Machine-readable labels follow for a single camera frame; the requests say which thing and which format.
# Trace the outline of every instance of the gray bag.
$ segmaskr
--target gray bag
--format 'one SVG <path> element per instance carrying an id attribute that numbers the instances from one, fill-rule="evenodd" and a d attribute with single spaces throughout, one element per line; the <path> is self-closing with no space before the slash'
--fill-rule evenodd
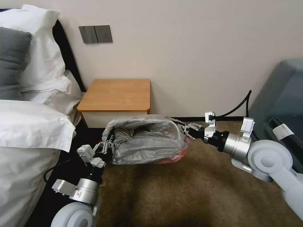
<path id="1" fill-rule="evenodd" d="M 161 115 L 114 119 L 106 126 L 102 141 L 106 141 L 113 128 L 114 164 L 156 163 L 174 157 L 188 146 L 180 126 L 172 118 Z"/>

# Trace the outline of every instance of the silver metal cylinder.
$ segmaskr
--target silver metal cylinder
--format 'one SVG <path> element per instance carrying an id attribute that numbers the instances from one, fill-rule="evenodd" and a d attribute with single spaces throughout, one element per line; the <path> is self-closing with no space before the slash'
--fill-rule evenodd
<path id="1" fill-rule="evenodd" d="M 223 152 L 228 153 L 234 159 L 243 161 L 249 150 L 251 138 L 242 138 L 238 135 L 229 133 Z"/>
<path id="2" fill-rule="evenodd" d="M 99 186 L 97 182 L 81 178 L 74 189 L 74 193 L 69 198 L 79 202 L 95 204 L 98 198 Z"/>

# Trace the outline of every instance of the baseboard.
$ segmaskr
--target baseboard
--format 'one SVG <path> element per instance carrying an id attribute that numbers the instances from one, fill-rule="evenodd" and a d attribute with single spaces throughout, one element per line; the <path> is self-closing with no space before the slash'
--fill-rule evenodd
<path id="1" fill-rule="evenodd" d="M 173 117 L 180 121 L 205 121 L 205 117 Z M 216 121 L 243 121 L 243 117 L 216 117 Z"/>

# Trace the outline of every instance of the nightstand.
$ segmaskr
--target nightstand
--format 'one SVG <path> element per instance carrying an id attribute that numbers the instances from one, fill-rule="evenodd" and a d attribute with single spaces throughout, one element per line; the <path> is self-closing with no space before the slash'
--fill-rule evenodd
<path id="1" fill-rule="evenodd" d="M 117 117 L 149 114 L 149 79 L 96 79 L 77 107 L 88 128 Z"/>

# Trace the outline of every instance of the white drawer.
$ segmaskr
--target white drawer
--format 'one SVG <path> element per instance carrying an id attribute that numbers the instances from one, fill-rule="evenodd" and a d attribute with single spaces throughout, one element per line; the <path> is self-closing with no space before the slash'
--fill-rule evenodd
<path id="1" fill-rule="evenodd" d="M 105 128 L 115 118 L 147 115 L 147 112 L 82 112 L 82 115 L 89 128 Z"/>

